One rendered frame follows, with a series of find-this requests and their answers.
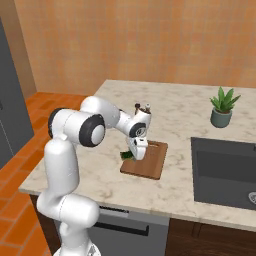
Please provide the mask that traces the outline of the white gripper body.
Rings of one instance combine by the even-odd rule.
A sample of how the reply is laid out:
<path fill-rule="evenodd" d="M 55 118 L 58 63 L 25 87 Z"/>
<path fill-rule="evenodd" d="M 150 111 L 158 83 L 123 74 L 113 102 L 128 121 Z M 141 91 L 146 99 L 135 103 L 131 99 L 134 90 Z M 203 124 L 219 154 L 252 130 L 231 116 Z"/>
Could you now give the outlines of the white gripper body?
<path fill-rule="evenodd" d="M 146 144 L 135 144 L 132 148 L 133 156 L 136 160 L 142 160 L 145 156 L 145 152 L 147 149 Z"/>

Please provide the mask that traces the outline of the wooden cutting board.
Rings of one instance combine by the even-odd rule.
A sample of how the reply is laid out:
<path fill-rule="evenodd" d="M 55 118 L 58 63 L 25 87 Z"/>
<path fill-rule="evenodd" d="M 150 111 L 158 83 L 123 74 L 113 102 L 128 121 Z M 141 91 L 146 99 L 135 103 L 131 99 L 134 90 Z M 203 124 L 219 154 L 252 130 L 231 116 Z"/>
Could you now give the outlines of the wooden cutting board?
<path fill-rule="evenodd" d="M 124 174 L 159 180 L 162 174 L 168 144 L 149 141 L 142 160 L 125 160 L 120 168 Z"/>

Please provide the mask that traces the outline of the dark salt and pepper shakers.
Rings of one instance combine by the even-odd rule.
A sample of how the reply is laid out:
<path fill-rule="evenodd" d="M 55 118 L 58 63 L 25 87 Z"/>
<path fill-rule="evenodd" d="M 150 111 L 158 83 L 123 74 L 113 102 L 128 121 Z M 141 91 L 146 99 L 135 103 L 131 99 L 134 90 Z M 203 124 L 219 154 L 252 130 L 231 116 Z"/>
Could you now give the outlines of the dark salt and pepper shakers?
<path fill-rule="evenodd" d="M 150 104 L 146 104 L 145 107 L 143 108 L 140 103 L 136 103 L 135 104 L 135 115 L 139 112 L 144 112 L 144 113 L 147 113 L 147 114 L 151 114 L 151 111 L 150 111 Z"/>

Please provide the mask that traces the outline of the grey dishwasher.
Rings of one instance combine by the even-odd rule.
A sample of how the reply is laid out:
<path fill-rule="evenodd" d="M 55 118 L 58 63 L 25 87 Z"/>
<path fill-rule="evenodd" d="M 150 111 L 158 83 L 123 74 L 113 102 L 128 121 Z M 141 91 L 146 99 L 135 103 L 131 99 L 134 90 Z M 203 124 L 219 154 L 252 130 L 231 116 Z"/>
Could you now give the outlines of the grey dishwasher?
<path fill-rule="evenodd" d="M 101 206 L 97 222 L 140 230 L 144 230 L 149 225 L 148 236 L 93 226 L 88 233 L 102 256 L 165 256 L 168 217 Z"/>

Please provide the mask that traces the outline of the dark grey sink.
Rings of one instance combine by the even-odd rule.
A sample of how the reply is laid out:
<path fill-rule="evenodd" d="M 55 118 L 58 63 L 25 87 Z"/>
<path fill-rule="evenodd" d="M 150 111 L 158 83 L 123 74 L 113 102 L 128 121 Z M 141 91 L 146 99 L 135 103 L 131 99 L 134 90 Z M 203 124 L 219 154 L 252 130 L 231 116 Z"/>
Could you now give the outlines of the dark grey sink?
<path fill-rule="evenodd" d="M 194 200 L 256 210 L 256 143 L 191 138 Z"/>

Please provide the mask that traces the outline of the green potted plant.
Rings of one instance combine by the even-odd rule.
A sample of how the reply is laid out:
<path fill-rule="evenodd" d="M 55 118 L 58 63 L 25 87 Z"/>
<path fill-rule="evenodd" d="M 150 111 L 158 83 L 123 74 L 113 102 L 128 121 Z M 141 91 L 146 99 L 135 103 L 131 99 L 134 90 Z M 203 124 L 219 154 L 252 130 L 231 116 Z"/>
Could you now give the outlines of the green potted plant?
<path fill-rule="evenodd" d="M 234 97 L 234 89 L 224 93 L 222 87 L 218 89 L 218 96 L 210 99 L 213 109 L 210 117 L 211 124 L 216 128 L 225 128 L 229 125 L 234 104 L 240 95 Z"/>

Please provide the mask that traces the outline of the dark wooden cupboard door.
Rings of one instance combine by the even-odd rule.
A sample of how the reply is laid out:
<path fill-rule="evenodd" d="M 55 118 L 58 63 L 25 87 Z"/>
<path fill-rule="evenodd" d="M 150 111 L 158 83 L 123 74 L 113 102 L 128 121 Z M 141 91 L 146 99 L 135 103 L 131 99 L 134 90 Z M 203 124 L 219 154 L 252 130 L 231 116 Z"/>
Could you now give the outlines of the dark wooden cupboard door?
<path fill-rule="evenodd" d="M 256 256 L 256 232 L 171 218 L 165 256 Z"/>

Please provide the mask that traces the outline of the dark grey fridge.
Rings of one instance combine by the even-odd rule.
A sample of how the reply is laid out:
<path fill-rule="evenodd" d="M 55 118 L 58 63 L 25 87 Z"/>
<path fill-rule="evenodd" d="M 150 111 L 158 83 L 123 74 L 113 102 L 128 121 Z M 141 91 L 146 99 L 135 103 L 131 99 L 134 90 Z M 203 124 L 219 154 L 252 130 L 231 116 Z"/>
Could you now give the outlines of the dark grey fridge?
<path fill-rule="evenodd" d="M 0 19 L 0 169 L 34 136 Z"/>

